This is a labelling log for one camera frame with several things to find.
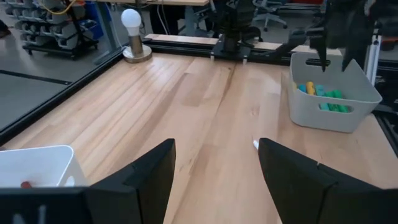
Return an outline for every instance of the wooden tabletop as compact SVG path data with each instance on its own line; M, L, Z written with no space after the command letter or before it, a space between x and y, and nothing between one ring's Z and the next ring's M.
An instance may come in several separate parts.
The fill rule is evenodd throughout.
M398 187L398 160L374 116L353 134L297 126L287 75L288 67L178 55L122 60L5 147L71 145L94 183L175 138L167 224L280 223L252 145L259 137L378 187Z
M99 2L136 3L136 0L94 0ZM210 0L156 0L141 1L142 4L164 4L173 6L205 6Z

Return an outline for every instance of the green object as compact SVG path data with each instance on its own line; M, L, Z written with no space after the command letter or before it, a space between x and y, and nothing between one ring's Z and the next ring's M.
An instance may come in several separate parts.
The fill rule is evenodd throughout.
M333 96L334 96L335 98L344 99L344 98L343 98L343 94L341 94L341 91L340 91L340 90L333 90L332 92L333 92ZM342 113L348 113L348 112L349 112L348 107L345 106L345 105L337 105L337 107L338 107L338 110L339 110L340 112L342 112Z
M331 97L331 98L335 97L334 94L333 94L333 91L326 92L325 96L326 97ZM338 106L336 104L328 103L328 106L329 106L329 110L330 111L339 112Z
M317 96L324 96L325 95L325 91L323 89L323 85L315 85L315 94ZM321 110L329 110L329 106L327 103L320 103L319 104L319 108Z

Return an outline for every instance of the metal post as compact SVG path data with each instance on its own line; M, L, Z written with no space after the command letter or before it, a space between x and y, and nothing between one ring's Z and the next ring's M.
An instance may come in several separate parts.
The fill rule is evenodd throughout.
M377 67L379 65L379 54L381 46L381 36L372 36L372 44L369 46L368 55L366 57L366 77L372 83L376 82Z
M185 6L185 32L189 37L195 36L195 13L192 6Z
M101 28L104 32L104 38L106 40L107 47L108 47L108 50L105 53L103 53L98 58L94 59L94 64L99 65L103 61L107 60L108 59L107 56L109 54L111 54L111 52L114 52L118 47L117 47L116 41L114 39L111 24L109 24L109 21L108 21L108 7L106 6L106 3L96 1L95 9L98 12L99 24L101 25Z

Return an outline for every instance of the red object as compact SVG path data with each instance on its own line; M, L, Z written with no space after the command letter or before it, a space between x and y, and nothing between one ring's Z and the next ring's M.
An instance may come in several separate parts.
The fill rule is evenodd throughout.
M29 189L29 188L32 188L32 186L28 181L23 181L23 183L21 183L21 188Z

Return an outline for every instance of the storage rack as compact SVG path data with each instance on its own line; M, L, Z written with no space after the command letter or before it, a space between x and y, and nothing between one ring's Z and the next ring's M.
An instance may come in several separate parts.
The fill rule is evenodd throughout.
M68 56L75 59L84 55L92 47L97 49L97 40L93 34L82 27L78 17L84 17L83 6L73 6L65 14L51 14L34 0L0 0L7 5L6 14L18 19L15 28L21 32L22 46L29 55L32 51L47 52ZM45 0L44 3L53 11L63 10L69 0Z

